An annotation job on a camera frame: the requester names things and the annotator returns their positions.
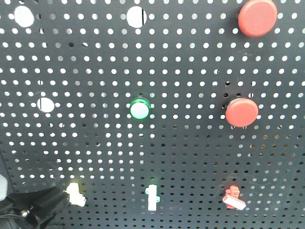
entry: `hole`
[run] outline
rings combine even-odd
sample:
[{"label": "hole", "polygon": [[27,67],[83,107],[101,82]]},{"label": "hole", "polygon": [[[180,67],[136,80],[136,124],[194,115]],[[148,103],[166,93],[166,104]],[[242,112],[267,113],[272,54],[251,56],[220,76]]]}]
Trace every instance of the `hole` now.
[{"label": "hole", "polygon": [[140,6],[133,6],[127,11],[127,22],[134,28],[141,28],[147,20],[145,10]]},{"label": "hole", "polygon": [[49,99],[49,98],[40,98],[38,101],[37,101],[37,106],[38,108],[45,112],[45,113],[49,113],[49,112],[52,112],[55,108],[55,104],[54,102]]},{"label": "hole", "polygon": [[34,15],[26,6],[18,6],[14,11],[15,21],[21,27],[30,27],[34,23]]}]

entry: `perforated metal panel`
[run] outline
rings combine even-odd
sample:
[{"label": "perforated metal panel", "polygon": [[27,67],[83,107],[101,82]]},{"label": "perforated metal panel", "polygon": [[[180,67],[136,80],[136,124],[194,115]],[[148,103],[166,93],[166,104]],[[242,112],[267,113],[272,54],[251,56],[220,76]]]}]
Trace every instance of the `perforated metal panel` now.
[{"label": "perforated metal panel", "polygon": [[[305,1],[275,0],[260,38],[238,30],[246,2],[2,0],[0,148],[15,191],[78,182],[87,205],[53,221],[66,229],[303,228]],[[32,26],[16,23],[19,5]],[[144,121],[128,110],[139,94]],[[224,116],[237,94],[259,105],[247,128]],[[243,211],[222,203],[233,184]]]}]

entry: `red mushroom button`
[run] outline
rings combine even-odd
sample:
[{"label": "red mushroom button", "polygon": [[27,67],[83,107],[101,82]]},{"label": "red mushroom button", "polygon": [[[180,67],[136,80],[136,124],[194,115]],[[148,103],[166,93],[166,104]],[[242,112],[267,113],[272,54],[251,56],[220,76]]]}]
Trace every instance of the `red mushroom button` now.
[{"label": "red mushroom button", "polygon": [[250,0],[241,9],[238,25],[242,33],[249,37],[260,37],[275,25],[277,8],[271,0]]},{"label": "red mushroom button", "polygon": [[258,107],[250,99],[237,98],[232,100],[227,107],[225,117],[233,126],[244,127],[253,123],[258,115]]}]

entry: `white toggle switch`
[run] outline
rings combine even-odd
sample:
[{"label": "white toggle switch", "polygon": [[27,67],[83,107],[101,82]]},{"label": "white toggle switch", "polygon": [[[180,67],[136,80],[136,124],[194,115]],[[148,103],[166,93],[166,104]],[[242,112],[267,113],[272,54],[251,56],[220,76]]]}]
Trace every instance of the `white toggle switch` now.
[{"label": "white toggle switch", "polygon": [[80,189],[78,183],[70,183],[67,187],[66,192],[70,195],[69,202],[72,205],[78,205],[80,207],[84,207],[86,204],[86,197],[80,194]]},{"label": "white toggle switch", "polygon": [[149,185],[148,188],[145,189],[145,193],[148,194],[148,210],[156,211],[157,203],[160,202],[160,197],[157,196],[157,186]]},{"label": "white toggle switch", "polygon": [[223,197],[223,202],[225,204],[231,205],[235,208],[237,208],[238,210],[243,210],[246,207],[246,203],[243,202],[242,200],[232,197],[230,195],[225,195]]}]

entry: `small white component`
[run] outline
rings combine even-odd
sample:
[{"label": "small white component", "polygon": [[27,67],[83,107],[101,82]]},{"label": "small white component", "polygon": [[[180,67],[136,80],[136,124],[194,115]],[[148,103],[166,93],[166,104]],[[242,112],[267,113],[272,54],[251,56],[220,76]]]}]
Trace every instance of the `small white component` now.
[{"label": "small white component", "polygon": [[223,202],[237,208],[238,210],[243,210],[246,207],[245,202],[230,195],[225,195]]},{"label": "small white component", "polygon": [[148,194],[148,210],[156,211],[157,203],[160,202],[160,197],[157,196],[157,186],[149,185],[148,188],[145,189],[145,193]]},{"label": "small white component", "polygon": [[72,205],[77,205],[84,207],[86,204],[86,197],[80,194],[80,189],[78,183],[70,183],[67,187],[66,192],[70,195],[70,203]]},{"label": "small white component", "polygon": [[8,192],[8,181],[7,179],[0,175],[0,201],[3,201],[6,198]]}]

